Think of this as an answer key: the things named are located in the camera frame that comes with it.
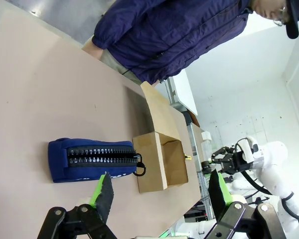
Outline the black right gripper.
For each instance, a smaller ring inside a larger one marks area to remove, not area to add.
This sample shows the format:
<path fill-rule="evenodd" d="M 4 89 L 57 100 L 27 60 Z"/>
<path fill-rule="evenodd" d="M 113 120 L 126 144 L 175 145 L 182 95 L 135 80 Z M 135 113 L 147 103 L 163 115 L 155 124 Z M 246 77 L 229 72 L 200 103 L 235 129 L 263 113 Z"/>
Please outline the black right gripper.
<path fill-rule="evenodd" d="M 224 162 L 209 162 L 203 161 L 201 163 L 202 173 L 204 175 L 211 174 L 212 171 L 216 170 L 218 173 L 226 173 L 229 175 L 233 175 L 234 173 L 244 172 L 251 168 L 251 163 L 248 163 L 244 159 L 243 151 L 238 151 L 233 147 L 224 146 L 217 150 L 216 152 L 212 153 L 211 159 L 215 160 L 218 155 L 226 155 L 226 154 L 233 154 L 233 163 L 231 161 L 224 161 Z"/>

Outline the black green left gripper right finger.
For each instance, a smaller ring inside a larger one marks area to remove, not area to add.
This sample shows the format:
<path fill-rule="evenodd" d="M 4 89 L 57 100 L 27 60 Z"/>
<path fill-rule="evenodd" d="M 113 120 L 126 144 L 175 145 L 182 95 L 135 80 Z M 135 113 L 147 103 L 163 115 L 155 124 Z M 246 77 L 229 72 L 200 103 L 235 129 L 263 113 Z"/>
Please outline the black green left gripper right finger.
<path fill-rule="evenodd" d="M 271 204 L 255 208 L 234 201 L 223 177 L 216 170 L 210 175 L 208 192 L 216 223 L 207 239 L 232 239 L 235 233 L 245 233 L 249 239 L 285 239 L 278 215 Z"/>

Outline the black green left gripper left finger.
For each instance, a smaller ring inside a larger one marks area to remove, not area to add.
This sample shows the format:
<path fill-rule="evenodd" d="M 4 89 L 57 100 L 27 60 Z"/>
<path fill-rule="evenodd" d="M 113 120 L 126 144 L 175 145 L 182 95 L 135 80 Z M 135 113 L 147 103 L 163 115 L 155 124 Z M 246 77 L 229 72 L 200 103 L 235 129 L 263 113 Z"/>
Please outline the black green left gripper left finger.
<path fill-rule="evenodd" d="M 114 198 L 109 173 L 103 174 L 87 204 L 67 211 L 62 207 L 51 208 L 38 234 L 39 239 L 75 239 L 87 235 L 90 239 L 115 239 L 107 226 Z"/>

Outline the person's right hand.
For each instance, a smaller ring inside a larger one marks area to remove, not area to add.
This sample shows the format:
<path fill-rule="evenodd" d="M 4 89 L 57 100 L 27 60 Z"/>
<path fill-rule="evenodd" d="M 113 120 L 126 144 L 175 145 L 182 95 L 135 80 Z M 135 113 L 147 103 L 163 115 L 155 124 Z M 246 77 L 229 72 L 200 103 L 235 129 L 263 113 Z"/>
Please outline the person's right hand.
<path fill-rule="evenodd" d="M 98 60 L 101 59 L 101 56 L 103 54 L 103 49 L 94 45 L 92 40 L 88 40 L 82 47 L 82 50 Z"/>

